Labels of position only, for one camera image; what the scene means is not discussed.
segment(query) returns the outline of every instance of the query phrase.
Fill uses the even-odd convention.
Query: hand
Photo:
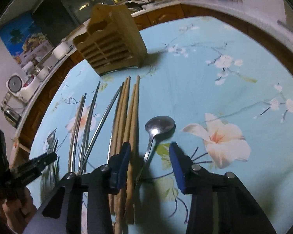
[[[2,205],[8,226],[18,234],[21,234],[24,231],[28,222],[32,219],[37,211],[37,208],[34,206],[34,200],[30,196],[30,191],[25,187],[24,192],[26,198],[24,206],[22,206],[19,199],[5,201],[5,203]]]

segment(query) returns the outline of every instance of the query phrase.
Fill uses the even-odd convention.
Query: blue floral tablecloth
[[[234,172],[255,197],[277,233],[293,224],[293,77],[267,50],[235,28],[212,17],[180,19],[141,31],[146,65],[99,77],[86,60],[68,74],[42,120],[31,148],[46,151],[56,128],[59,177],[67,172],[71,131],[78,102],[87,93],[79,146],[94,90],[101,81],[90,136],[127,76],[130,90],[140,75],[139,155],[145,154],[144,124],[171,116],[170,138],[153,143],[149,168],[135,198],[134,225],[128,233],[185,233],[191,196],[177,188],[168,155],[171,141],[210,172]],[[87,165],[105,164],[115,105]],[[44,177],[29,185],[36,206],[47,194]],[[83,206],[83,218],[86,206]]]

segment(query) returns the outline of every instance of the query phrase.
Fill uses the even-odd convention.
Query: cutlery holder
[[[126,5],[97,4],[87,32],[73,44],[98,74],[140,67],[147,50]]]

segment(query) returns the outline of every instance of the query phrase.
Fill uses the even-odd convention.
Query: metal spoon
[[[175,126],[175,121],[168,116],[157,116],[152,119],[150,119],[144,126],[144,129],[149,133],[150,139],[149,139],[149,144],[147,147],[147,151],[144,155],[144,164],[143,167],[141,168],[138,176],[136,177],[136,185],[142,175],[142,172],[144,170],[144,167],[148,161],[150,152],[151,152],[151,147],[152,143],[154,140],[154,137],[159,134],[167,133],[170,131],[173,127]]]

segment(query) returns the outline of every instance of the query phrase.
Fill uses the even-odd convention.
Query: metal kettle
[[[14,128],[17,129],[22,117],[16,111],[10,108],[6,108],[3,113],[8,123],[10,123]]]

